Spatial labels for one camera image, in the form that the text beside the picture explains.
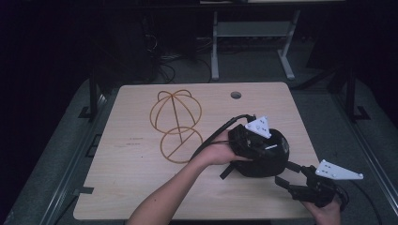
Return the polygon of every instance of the hole in table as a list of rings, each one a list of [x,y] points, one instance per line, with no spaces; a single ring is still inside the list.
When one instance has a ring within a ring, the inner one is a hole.
[[[231,93],[231,98],[233,99],[240,99],[242,97],[242,94],[240,92],[232,92]]]

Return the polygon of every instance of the gold wire frame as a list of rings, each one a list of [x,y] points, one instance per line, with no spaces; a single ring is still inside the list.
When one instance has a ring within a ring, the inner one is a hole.
[[[191,112],[191,110],[189,109],[189,107],[182,101],[182,99],[181,99],[181,97],[187,97],[187,98],[190,98],[190,99],[192,99],[192,100],[194,100],[196,103],[197,103],[197,105],[199,106],[199,116],[198,116],[198,118],[195,120],[195,118],[194,118],[194,116],[193,116],[193,114],[192,114],[192,112]],[[167,102],[169,102],[169,100],[171,100],[172,101],[172,104],[173,104],[173,111],[174,111],[174,115],[175,115],[175,119],[176,119],[176,125],[177,125],[177,127],[173,127],[173,128],[171,128],[171,129],[168,129],[168,130],[162,130],[162,129],[160,129],[159,127],[158,127],[158,122],[159,122],[159,116],[160,116],[160,114],[161,114],[161,110],[163,109],[163,107],[166,105],[166,103]],[[176,101],[177,102],[179,102],[182,106],[183,106],[183,108],[187,111],[187,113],[190,115],[190,117],[191,117],[191,120],[192,120],[192,126],[190,126],[190,127],[188,127],[188,126],[181,126],[180,125],[180,122],[179,122],[179,120],[178,120],[178,113],[177,113],[177,111],[176,111]],[[156,113],[156,116],[155,116],[155,120],[153,121],[153,113],[154,113],[154,110],[155,110],[155,108],[158,106],[160,104],[160,107],[159,107],[159,109],[158,109],[158,111],[157,111],[157,113]],[[192,94],[191,94],[191,92],[189,92],[188,90],[185,90],[185,89],[183,89],[183,90],[178,90],[178,91],[176,91],[176,92],[174,92],[174,93],[170,93],[170,92],[167,92],[167,91],[160,91],[159,93],[158,93],[158,102],[152,107],[152,109],[151,109],[151,111],[150,111],[150,115],[149,115],[149,120],[150,120],[150,123],[151,123],[151,125],[152,125],[152,127],[154,128],[154,129],[156,129],[157,131],[159,131],[159,132],[161,132],[161,133],[163,133],[164,135],[163,135],[163,137],[161,138],[161,146],[160,146],[160,148],[161,148],[161,154],[167,159],[167,160],[169,160],[169,161],[171,161],[171,162],[174,162],[174,163],[187,163],[189,160],[187,159],[187,160],[174,160],[174,159],[171,159],[171,156],[194,134],[194,133],[196,133],[198,136],[199,136],[199,138],[200,138],[200,141],[201,141],[201,143],[203,142],[203,138],[202,138],[202,136],[201,136],[201,134],[196,130],[196,129],[194,129],[193,127],[195,127],[198,123],[199,123],[199,120],[201,119],[201,117],[202,117],[202,106],[200,105],[200,103],[199,103],[199,101],[198,100],[196,100],[194,97],[192,97]],[[186,138],[186,139],[182,139],[182,133],[184,133],[184,132],[187,132],[188,130],[191,130],[192,131],[192,133]],[[175,150],[173,150],[172,151],[172,153],[171,154],[169,154],[169,155],[166,155],[165,153],[164,153],[164,150],[163,150],[163,141],[164,141],[164,139],[165,139],[165,137],[167,136],[167,135],[179,135],[179,139],[180,139],[180,141],[181,141],[181,144],[175,149]]]

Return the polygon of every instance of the hand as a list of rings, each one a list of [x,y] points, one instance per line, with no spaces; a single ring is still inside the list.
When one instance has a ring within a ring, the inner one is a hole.
[[[228,141],[228,131],[225,130],[213,142]],[[250,159],[235,155],[228,143],[215,143],[206,147],[199,155],[207,165],[223,165],[235,160],[248,161]]]
[[[318,208],[311,202],[301,202],[313,215],[317,225],[340,225],[339,198],[334,199],[325,207]]]

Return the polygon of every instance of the gray carpet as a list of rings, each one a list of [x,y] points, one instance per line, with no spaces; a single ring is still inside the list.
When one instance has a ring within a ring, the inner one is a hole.
[[[219,83],[278,81],[286,82],[289,86],[303,83],[320,72],[320,70],[305,67],[311,48],[311,42],[292,44],[288,58],[297,76],[294,81],[288,81],[284,77],[282,65],[273,49],[221,54],[219,56]],[[201,54],[198,57],[209,62],[209,54]],[[175,83],[205,83],[210,76],[208,67],[203,62],[177,60],[168,65],[176,70]],[[347,122],[336,101],[336,98],[343,97],[344,93],[337,97],[329,94],[326,91],[328,81],[329,79],[325,79],[307,90],[292,92],[315,152],[319,159],[324,158],[352,171],[365,174],[365,179],[358,181],[358,184],[372,198],[383,223],[398,224],[398,217],[377,183],[361,145],[352,132],[350,123]],[[163,82],[162,76],[154,81],[154,83]],[[369,89],[361,82],[358,82],[357,87],[357,104],[363,106],[372,118],[359,121],[357,126],[375,150],[390,180],[396,185],[398,179],[398,174],[395,173],[397,169],[395,161],[398,158],[397,129],[377,106]],[[82,187],[92,161],[91,157],[84,155],[93,139],[96,138],[96,134],[101,134],[103,131],[116,95],[117,89],[106,96],[106,102],[103,102],[99,108],[96,120],[88,123],[88,119],[78,118],[82,107],[89,105],[88,82],[82,84],[13,207],[13,224],[54,224],[55,222],[57,224],[124,224],[124,221],[78,221],[72,215],[76,203],[74,194]],[[76,149],[82,149],[83,152],[76,153]],[[95,153],[95,148],[90,148],[90,150],[89,154]],[[63,194],[55,198],[54,192],[65,178],[65,171],[70,164],[75,164],[76,169],[70,175],[70,182],[64,187]],[[375,211],[359,189],[347,181],[338,183],[348,191],[351,200],[342,214],[343,224],[377,224]],[[59,199],[59,207],[51,212],[52,217],[48,217],[48,206],[52,200],[56,199]],[[314,224],[314,221],[309,218],[276,220],[271,223],[299,225]]]

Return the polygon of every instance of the wooden table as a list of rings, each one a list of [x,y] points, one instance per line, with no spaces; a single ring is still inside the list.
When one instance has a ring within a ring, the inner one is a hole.
[[[127,219],[138,204],[173,177],[184,164],[167,160],[161,153],[163,133],[151,125],[150,112],[158,93],[188,90],[201,105],[202,115],[193,127],[204,139],[232,117],[241,114],[266,115],[271,128],[278,129],[290,144],[290,161],[318,165],[318,159],[301,121],[298,109],[285,83],[209,83],[132,85],[120,88],[102,134],[97,153],[85,180],[92,194],[81,194],[74,216],[81,220]],[[239,92],[234,99],[231,93]],[[184,99],[196,120],[198,104]],[[162,109],[158,127],[175,128],[172,102]],[[179,125],[193,123],[185,108],[175,101]],[[239,123],[246,124],[244,119]],[[163,147],[178,145],[178,135],[166,135]],[[180,159],[188,159],[200,138],[194,134],[178,149]],[[278,219],[307,218],[309,213],[290,194],[274,184],[274,178],[248,178],[233,171],[221,180],[227,165],[211,166],[198,178],[174,219]],[[302,174],[284,172],[282,178],[303,184]]]

